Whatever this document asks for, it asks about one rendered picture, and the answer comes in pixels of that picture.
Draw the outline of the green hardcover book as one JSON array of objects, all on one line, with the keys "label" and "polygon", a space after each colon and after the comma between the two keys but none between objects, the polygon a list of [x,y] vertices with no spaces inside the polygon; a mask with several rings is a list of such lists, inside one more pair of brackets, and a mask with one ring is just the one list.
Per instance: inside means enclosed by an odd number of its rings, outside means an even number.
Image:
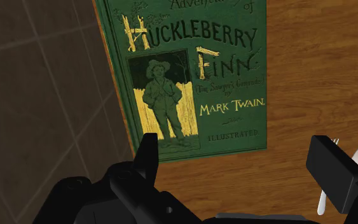
[{"label": "green hardcover book", "polygon": [[267,147],[267,0],[93,0],[133,153],[171,162]]}]

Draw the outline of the white fork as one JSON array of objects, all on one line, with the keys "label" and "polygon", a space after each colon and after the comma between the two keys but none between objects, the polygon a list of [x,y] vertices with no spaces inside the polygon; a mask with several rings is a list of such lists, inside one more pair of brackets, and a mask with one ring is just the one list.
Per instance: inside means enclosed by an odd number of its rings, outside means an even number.
[{"label": "white fork", "polygon": [[325,212],[326,209],[326,194],[325,192],[322,190],[321,194],[320,194],[320,198],[319,198],[319,203],[317,206],[317,214],[319,216],[322,216]]}]

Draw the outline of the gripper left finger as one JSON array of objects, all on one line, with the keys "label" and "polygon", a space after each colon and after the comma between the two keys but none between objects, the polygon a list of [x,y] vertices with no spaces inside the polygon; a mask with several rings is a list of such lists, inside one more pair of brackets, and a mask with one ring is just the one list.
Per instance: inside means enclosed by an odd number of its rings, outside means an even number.
[{"label": "gripper left finger", "polygon": [[155,188],[157,170],[158,137],[146,133],[135,158],[111,165],[100,181],[59,180],[32,224],[78,224],[86,207],[95,209],[89,224],[201,224],[172,194]]}]

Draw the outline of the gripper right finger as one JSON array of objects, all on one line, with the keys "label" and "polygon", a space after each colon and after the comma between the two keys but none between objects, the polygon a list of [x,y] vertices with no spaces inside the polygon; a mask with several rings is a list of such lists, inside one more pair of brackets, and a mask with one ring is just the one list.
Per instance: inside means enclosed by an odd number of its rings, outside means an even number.
[{"label": "gripper right finger", "polygon": [[306,168],[344,224],[358,224],[358,165],[327,136],[312,136]]}]

